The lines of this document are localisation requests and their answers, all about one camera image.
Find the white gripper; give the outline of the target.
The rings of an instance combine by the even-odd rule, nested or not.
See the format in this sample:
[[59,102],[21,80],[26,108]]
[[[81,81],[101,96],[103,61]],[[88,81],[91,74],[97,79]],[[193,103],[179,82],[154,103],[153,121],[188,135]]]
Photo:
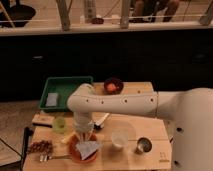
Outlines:
[[89,122],[75,122],[74,130],[78,136],[89,137],[94,130],[94,123],[92,121]]

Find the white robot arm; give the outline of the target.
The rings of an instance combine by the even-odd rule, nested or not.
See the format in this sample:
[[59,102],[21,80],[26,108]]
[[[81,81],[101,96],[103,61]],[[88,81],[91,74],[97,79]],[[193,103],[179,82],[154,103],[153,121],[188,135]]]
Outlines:
[[90,84],[80,85],[68,98],[74,128],[87,133],[94,112],[171,120],[171,171],[213,171],[213,89],[98,95]]

